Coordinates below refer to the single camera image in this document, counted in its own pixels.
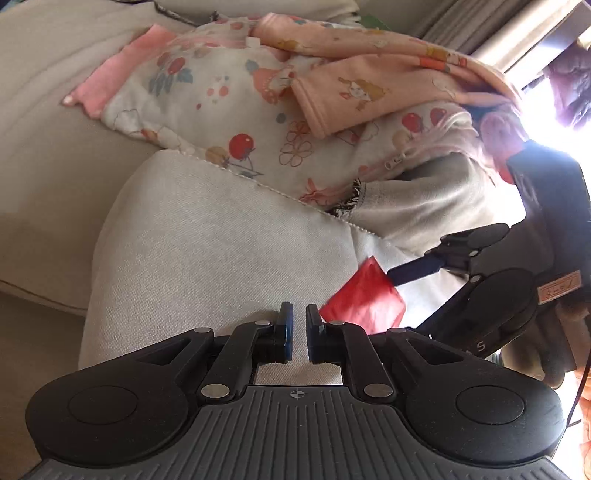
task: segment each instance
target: black cable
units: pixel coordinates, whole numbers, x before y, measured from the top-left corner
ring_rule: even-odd
[[[571,426],[570,421],[573,419],[574,411],[577,408],[577,404],[583,396],[583,390],[585,388],[585,383],[587,383],[587,377],[589,376],[589,371],[591,370],[591,348],[589,349],[589,357],[587,358],[587,365],[585,365],[585,370],[583,371],[583,376],[581,377],[581,383],[579,384],[579,389],[577,390],[577,396],[574,398],[573,407],[570,409],[569,416],[566,417],[566,424]]]

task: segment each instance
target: sleeve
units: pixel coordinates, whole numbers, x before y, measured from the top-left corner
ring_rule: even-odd
[[[395,180],[362,183],[356,205],[341,218],[422,255],[447,233],[494,223],[495,190],[479,165],[450,154]]]

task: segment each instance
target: floor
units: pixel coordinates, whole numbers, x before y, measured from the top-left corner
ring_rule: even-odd
[[[0,293],[0,479],[39,461],[25,426],[31,396],[77,367],[81,317]]]

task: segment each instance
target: red cherry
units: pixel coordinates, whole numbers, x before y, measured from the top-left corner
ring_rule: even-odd
[[[402,124],[412,133],[420,133],[423,131],[423,119],[416,113],[407,113],[402,118]]]
[[[156,62],[156,65],[161,67],[162,65],[164,65],[168,61],[169,58],[170,58],[170,52],[163,53],[162,55],[160,55],[160,58]]]
[[[238,134],[232,137],[228,147],[231,156],[237,160],[244,160],[248,158],[248,154],[254,150],[255,141],[250,135]]]
[[[173,62],[168,66],[168,74],[169,75],[174,75],[175,73],[180,72],[180,70],[184,67],[185,64],[185,59],[182,57],[179,57],[177,59],[174,59]]]
[[[443,108],[433,108],[431,110],[431,123],[433,126],[437,125],[444,116],[446,116],[447,110]]]

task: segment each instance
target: sofa cushion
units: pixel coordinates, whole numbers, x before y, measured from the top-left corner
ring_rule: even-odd
[[[156,147],[60,105],[158,22],[152,4],[28,0],[0,14],[0,290],[84,314],[92,252],[121,186]]]
[[[198,326],[227,335],[286,300],[294,360],[265,365],[258,381],[338,381],[333,365],[307,362],[304,308],[324,304],[371,255],[384,269],[412,259],[254,180],[160,151],[121,190],[97,242],[80,367]],[[402,324],[419,324],[460,284],[442,272],[401,286]]]

